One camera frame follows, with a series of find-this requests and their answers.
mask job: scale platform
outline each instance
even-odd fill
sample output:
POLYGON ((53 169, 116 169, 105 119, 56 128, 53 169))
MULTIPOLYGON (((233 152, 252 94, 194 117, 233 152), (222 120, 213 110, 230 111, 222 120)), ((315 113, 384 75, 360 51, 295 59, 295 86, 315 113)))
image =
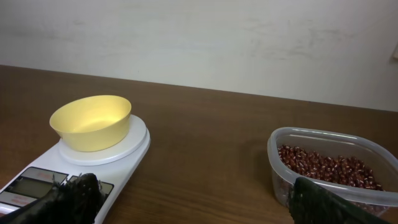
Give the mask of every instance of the scale platform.
POLYGON ((127 136, 116 145, 96 152, 70 149, 62 139, 30 163, 0 190, 0 213, 7 214, 43 197, 57 182, 73 181, 80 174, 94 173, 101 180, 106 200, 95 223, 102 223, 150 145, 143 120, 131 115, 127 136))

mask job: brown wooden surface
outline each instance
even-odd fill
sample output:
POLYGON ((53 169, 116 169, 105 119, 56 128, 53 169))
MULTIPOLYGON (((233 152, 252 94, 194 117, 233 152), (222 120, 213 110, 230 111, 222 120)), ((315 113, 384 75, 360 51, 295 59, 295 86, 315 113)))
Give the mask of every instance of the brown wooden surface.
MULTIPOLYGON (((130 100, 152 138, 105 223, 292 223, 266 154, 279 127, 353 134, 398 156, 398 113, 0 66, 0 187, 58 141, 52 113, 92 95, 130 100)), ((383 218, 398 223, 396 211, 383 218)))

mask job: plastic container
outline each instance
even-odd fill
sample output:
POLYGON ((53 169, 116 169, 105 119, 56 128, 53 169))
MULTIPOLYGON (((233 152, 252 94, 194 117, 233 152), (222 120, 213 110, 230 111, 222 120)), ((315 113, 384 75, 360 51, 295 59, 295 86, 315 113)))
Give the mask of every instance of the plastic container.
POLYGON ((282 205, 287 207, 289 190, 297 177, 303 177, 279 159, 277 147, 283 144, 299 146, 308 152, 316 151, 322 156, 357 157, 373 169, 374 177, 383 186, 384 192, 309 179, 377 216, 389 207, 398 207, 398 160, 390 152, 361 137, 303 128, 276 129, 268 140, 274 193, 282 205))

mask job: digital scale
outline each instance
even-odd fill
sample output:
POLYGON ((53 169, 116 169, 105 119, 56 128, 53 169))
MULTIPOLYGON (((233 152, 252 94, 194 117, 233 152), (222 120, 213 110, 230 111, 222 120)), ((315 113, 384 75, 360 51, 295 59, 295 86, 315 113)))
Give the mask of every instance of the digital scale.
POLYGON ((74 181, 80 174, 93 173, 101 180, 106 200, 95 223, 102 223, 150 145, 143 120, 130 116, 127 136, 114 146, 96 152, 70 149, 62 139, 30 163, 0 191, 0 213, 7 214, 43 197, 55 181, 74 181))

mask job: scale display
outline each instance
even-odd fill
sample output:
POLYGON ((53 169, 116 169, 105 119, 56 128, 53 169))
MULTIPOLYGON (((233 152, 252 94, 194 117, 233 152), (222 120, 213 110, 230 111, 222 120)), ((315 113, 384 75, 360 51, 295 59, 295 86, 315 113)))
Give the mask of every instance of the scale display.
MULTIPOLYGON (((0 193, 0 202, 12 206, 23 207, 47 194, 55 181, 64 182, 68 174, 29 167, 17 179, 15 179, 5 190, 0 193)), ((69 181, 75 181, 78 177, 71 176, 69 181)), ((102 192, 108 198, 114 185, 101 182, 102 192)))

